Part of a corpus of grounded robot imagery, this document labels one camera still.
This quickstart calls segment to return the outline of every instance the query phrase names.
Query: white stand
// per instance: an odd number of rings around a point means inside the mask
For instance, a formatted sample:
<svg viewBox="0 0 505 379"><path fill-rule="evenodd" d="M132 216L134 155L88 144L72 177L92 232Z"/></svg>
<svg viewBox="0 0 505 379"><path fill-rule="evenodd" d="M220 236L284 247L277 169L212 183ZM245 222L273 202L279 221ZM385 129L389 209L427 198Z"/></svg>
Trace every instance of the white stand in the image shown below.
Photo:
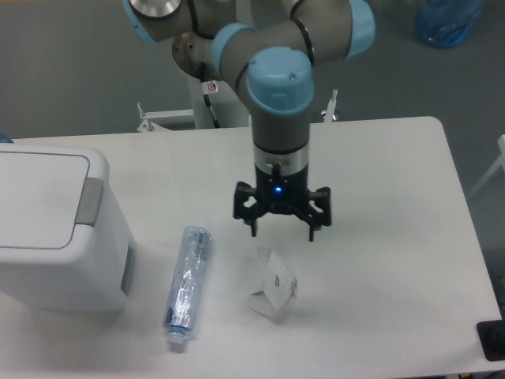
<svg viewBox="0 0 505 379"><path fill-rule="evenodd" d="M468 198L471 199L481 190L481 188L488 182L488 180L499 170L503 168L505 172L505 134L498 139L498 146L501 150L501 155L492 163L489 169L481 176L481 178L473 185L468 192Z"/></svg>
<svg viewBox="0 0 505 379"><path fill-rule="evenodd" d="M212 115L222 128L235 128L249 125L249 112L237 98L230 86L224 81L209 81L200 83L197 79L188 78L189 93L193 109L180 111L146 112L137 104L141 124L137 128L140 132L154 132L166 130L159 125L180 124L194 122L195 129L214 129ZM211 109L204 102L204 95L209 96Z"/></svg>

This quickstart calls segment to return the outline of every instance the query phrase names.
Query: gray floor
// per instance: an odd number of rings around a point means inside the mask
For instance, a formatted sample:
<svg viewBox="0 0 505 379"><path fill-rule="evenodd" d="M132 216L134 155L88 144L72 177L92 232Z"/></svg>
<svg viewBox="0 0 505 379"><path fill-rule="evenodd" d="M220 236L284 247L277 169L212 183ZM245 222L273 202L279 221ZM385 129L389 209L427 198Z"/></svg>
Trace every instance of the gray floor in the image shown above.
<svg viewBox="0 0 505 379"><path fill-rule="evenodd" d="M505 134L505 1L488 0L469 39L451 50L416 39L418 1L369 2L376 41L315 72L314 113L338 88L343 121L437 117L467 191ZM188 108L170 49L170 41L140 45L120 1L1 3L0 130L12 138L125 133L139 124L137 101L145 111ZM505 276L504 191L497 177L469 202L493 277Z"/></svg>

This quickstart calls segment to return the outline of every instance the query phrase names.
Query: blue liquid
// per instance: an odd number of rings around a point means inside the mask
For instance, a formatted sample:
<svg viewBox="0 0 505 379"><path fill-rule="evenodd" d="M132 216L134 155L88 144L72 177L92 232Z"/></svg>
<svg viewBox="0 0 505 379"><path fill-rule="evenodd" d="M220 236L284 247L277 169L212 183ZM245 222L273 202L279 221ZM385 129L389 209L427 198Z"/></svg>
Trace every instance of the blue liquid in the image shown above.
<svg viewBox="0 0 505 379"><path fill-rule="evenodd" d="M0 133L0 144L1 143L7 143L7 144L12 144L13 140L8 138L5 134Z"/></svg>
<svg viewBox="0 0 505 379"><path fill-rule="evenodd" d="M416 15L416 34L433 47L456 47L475 26L485 0L425 0Z"/></svg>

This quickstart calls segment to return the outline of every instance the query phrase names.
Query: white plastic container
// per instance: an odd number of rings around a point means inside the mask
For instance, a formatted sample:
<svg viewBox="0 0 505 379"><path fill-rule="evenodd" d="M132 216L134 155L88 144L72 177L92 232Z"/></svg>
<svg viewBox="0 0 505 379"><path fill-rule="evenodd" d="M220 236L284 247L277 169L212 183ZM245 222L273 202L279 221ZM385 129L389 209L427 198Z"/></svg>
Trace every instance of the white plastic container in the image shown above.
<svg viewBox="0 0 505 379"><path fill-rule="evenodd" d="M103 154L0 144L0 290L30 307L126 305L135 241Z"/></svg>

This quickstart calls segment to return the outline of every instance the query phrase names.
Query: black cable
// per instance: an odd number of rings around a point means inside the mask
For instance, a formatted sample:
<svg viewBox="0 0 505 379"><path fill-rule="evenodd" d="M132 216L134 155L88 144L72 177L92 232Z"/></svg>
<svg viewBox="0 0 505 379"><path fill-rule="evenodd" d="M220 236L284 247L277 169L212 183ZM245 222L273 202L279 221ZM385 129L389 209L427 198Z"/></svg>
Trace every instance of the black cable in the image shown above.
<svg viewBox="0 0 505 379"><path fill-rule="evenodd" d="M294 13L297 11L298 7L304 2L305 0L298 0L296 4L291 8L290 12L290 19L293 20Z"/></svg>
<svg viewBox="0 0 505 379"><path fill-rule="evenodd" d="M237 80L235 81L235 93L238 93L238 85L240 84L240 80L244 76L245 71L249 68L249 62L245 63L244 67L240 70L240 73L237 75Z"/></svg>
<svg viewBox="0 0 505 379"><path fill-rule="evenodd" d="M205 82L204 77L205 77L205 70L206 69L207 69L207 65L205 63L201 62L200 63L200 83ZM221 129L221 125L219 124L217 117L215 117L215 112L214 112L214 109L212 108L211 99L208 96L208 94L204 95L204 102L205 102L205 105L207 106L207 108L211 114L212 123L214 124L214 128Z"/></svg>
<svg viewBox="0 0 505 379"><path fill-rule="evenodd" d="M301 36L305 41L305 48L307 49L307 57L309 58L310 63L314 66L314 47L312 46L312 41L310 40L309 32L303 23L297 18L292 20L295 25L300 29Z"/></svg>
<svg viewBox="0 0 505 379"><path fill-rule="evenodd" d="M196 12L196 7L195 3L193 0L187 0L188 2L188 8L189 8L189 15L191 16L191 24L193 25L193 31L195 34L201 38L205 39L214 39L215 36L211 36L208 34L200 33L198 32L198 14Z"/></svg>

